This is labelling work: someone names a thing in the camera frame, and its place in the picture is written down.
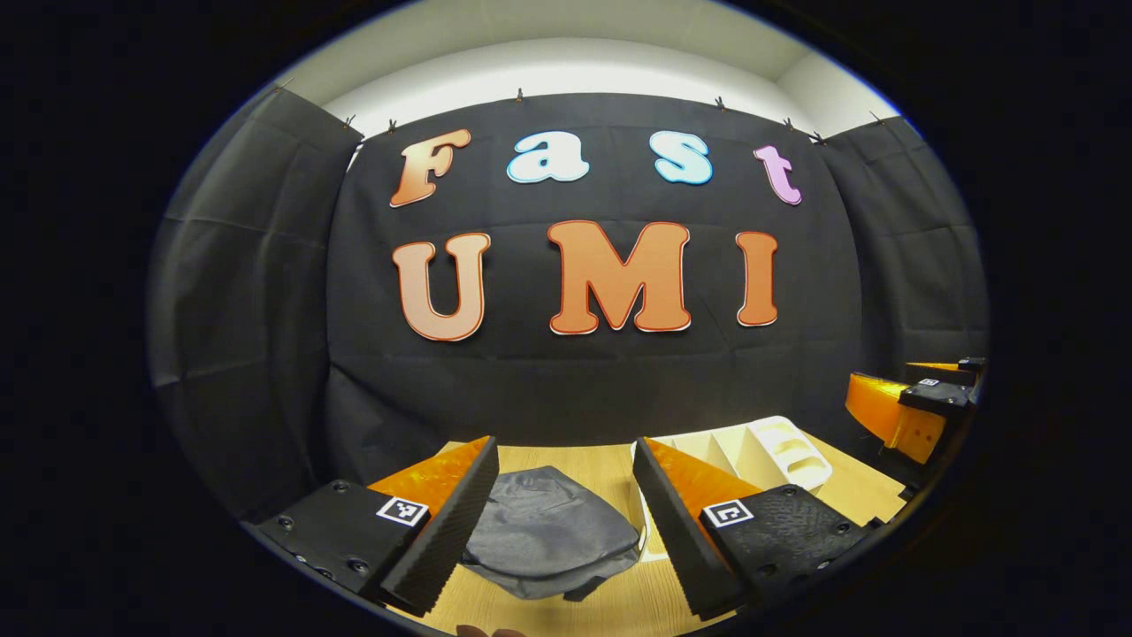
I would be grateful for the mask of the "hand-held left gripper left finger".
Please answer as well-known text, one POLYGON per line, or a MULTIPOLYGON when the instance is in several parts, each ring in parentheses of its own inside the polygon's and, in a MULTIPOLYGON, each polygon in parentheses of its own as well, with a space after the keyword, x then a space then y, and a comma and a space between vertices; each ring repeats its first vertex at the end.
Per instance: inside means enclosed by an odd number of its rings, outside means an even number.
POLYGON ((432 611, 499 474, 492 436, 368 487, 333 480, 252 525, 303 567, 371 603, 432 611))

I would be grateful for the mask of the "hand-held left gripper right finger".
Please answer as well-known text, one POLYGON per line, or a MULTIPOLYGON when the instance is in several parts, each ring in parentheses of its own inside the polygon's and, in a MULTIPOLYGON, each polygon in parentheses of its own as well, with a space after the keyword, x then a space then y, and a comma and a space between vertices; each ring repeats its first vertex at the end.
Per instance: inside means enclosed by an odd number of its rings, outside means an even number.
POLYGON ((794 599, 872 532, 803 487, 753 487, 651 438, 636 440, 633 474, 700 619, 794 599))

